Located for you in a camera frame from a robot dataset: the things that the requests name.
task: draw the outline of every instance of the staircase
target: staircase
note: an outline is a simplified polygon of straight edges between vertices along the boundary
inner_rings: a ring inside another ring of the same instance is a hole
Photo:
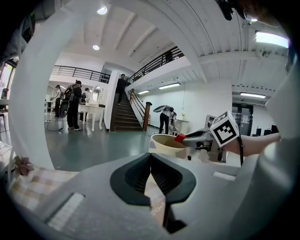
[[[118,105],[114,130],[116,132],[143,131],[125,93],[122,95],[121,105]]]

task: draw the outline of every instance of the red tip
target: red tip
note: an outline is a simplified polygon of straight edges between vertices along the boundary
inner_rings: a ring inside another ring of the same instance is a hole
[[[182,133],[179,133],[176,137],[175,137],[175,141],[178,141],[178,142],[182,142],[183,139],[185,139],[186,136]]]

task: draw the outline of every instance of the ceiling light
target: ceiling light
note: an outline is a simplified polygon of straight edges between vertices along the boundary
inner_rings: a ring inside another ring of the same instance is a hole
[[[172,87],[177,87],[177,86],[180,86],[180,83],[172,83],[172,84],[169,84],[169,85],[166,85],[166,86],[162,86],[162,87],[159,87],[159,89],[165,89],[165,88],[172,88]]]
[[[94,48],[94,50],[99,50],[100,49],[99,45],[93,45],[93,48]]]
[[[267,33],[267,32],[257,32],[256,33],[256,42],[257,43],[270,43],[270,44],[276,44],[285,48],[289,47],[289,41],[288,39]]]
[[[149,91],[148,90],[142,91],[142,92],[139,92],[138,94],[143,94],[143,93],[146,93],[146,92],[149,92]]]
[[[104,15],[105,13],[107,13],[107,6],[101,7],[101,8],[97,11],[97,13],[100,14],[100,15]]]
[[[241,96],[247,96],[247,97],[255,97],[255,98],[265,98],[265,95],[259,95],[259,94],[254,94],[254,93],[246,93],[246,92],[242,92],[240,94]]]

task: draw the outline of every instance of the paper cup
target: paper cup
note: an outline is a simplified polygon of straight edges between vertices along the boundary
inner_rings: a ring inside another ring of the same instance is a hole
[[[164,153],[176,158],[188,159],[189,147],[174,140],[175,136],[154,134],[149,144],[150,153]]]

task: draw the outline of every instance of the black metal railing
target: black metal railing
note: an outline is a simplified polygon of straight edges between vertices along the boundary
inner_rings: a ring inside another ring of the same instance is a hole
[[[177,46],[174,48],[171,48],[170,50],[159,55],[158,57],[153,59],[151,62],[147,63],[140,70],[138,70],[135,74],[133,74],[130,78],[128,78],[128,82],[130,84],[132,84],[136,80],[138,80],[141,77],[143,77],[144,75],[146,75],[147,73],[152,72],[153,70],[161,67],[162,65],[169,63],[175,59],[181,58],[183,56],[184,56],[184,54]]]
[[[145,107],[144,107],[144,105],[142,104],[142,102],[140,101],[140,99],[138,98],[138,96],[135,94],[134,91],[129,90],[128,93],[130,95],[130,99],[129,99],[130,103],[131,103],[131,100],[132,100],[132,102],[135,104],[136,109],[138,110],[139,114],[141,115],[142,122],[143,122],[144,121],[144,116],[145,116]]]
[[[109,74],[100,73],[100,72],[79,68],[79,67],[68,67],[68,66],[58,66],[58,65],[54,66],[51,74],[71,76],[71,77],[81,77],[81,78],[103,82],[103,83],[108,83],[110,78]]]

